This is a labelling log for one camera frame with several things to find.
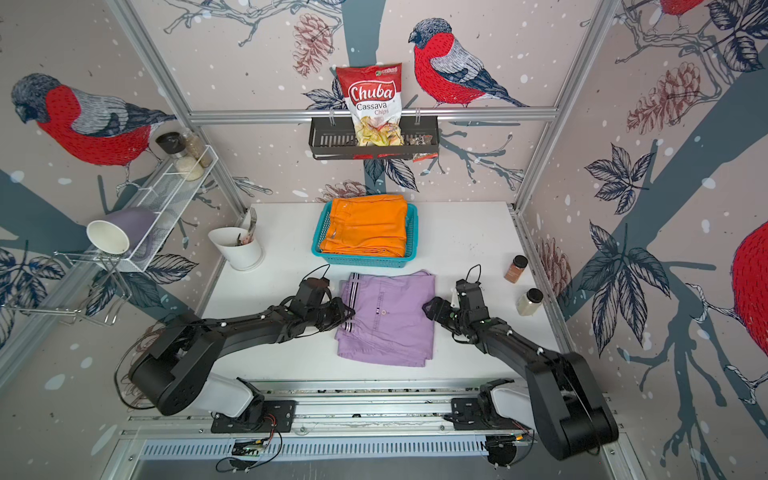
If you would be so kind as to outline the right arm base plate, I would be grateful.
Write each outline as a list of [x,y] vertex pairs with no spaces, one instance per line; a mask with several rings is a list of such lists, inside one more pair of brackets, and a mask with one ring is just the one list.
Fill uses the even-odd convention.
[[516,419],[502,417],[489,401],[479,397],[452,398],[451,410],[443,415],[443,419],[451,423],[455,430],[520,430],[527,432],[532,429],[531,422],[520,422]]

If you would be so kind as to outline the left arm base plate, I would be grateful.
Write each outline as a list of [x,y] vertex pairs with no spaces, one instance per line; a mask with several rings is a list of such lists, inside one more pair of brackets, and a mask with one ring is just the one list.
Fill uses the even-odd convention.
[[213,415],[214,434],[289,433],[292,429],[297,402],[293,400],[260,400],[249,406],[239,417]]

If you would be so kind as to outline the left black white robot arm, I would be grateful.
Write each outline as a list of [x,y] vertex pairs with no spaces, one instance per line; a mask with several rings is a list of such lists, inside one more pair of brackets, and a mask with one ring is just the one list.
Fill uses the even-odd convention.
[[225,319],[180,315],[130,367],[128,379],[164,416],[194,408],[237,418],[259,407],[260,392],[241,378],[215,374],[219,359],[302,338],[309,327],[318,333],[332,330],[354,314],[331,294],[326,278],[305,278],[295,295],[255,314]]

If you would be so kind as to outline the orange pants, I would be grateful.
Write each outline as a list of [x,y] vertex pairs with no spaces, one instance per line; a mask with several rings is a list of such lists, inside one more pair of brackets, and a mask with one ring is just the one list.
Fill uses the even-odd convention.
[[337,198],[330,202],[329,225],[319,244],[323,253],[404,257],[408,204],[400,195]]

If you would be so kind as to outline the lilac pants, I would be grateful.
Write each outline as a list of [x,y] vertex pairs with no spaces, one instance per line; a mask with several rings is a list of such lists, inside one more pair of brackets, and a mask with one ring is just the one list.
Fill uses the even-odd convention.
[[433,358],[434,322],[423,305],[435,297],[435,276],[352,273],[341,283],[341,298],[354,310],[338,327],[337,355],[385,366],[423,368]]

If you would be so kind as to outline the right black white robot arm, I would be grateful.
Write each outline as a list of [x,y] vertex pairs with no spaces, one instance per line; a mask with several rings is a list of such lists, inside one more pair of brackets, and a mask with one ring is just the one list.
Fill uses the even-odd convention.
[[435,297],[422,306],[426,317],[458,343],[476,347],[522,380],[483,384],[476,398],[456,399],[447,416],[458,430],[527,431],[552,457],[597,453],[619,438],[619,428],[587,361],[574,352],[544,348],[493,317],[478,282],[456,282],[458,305]]

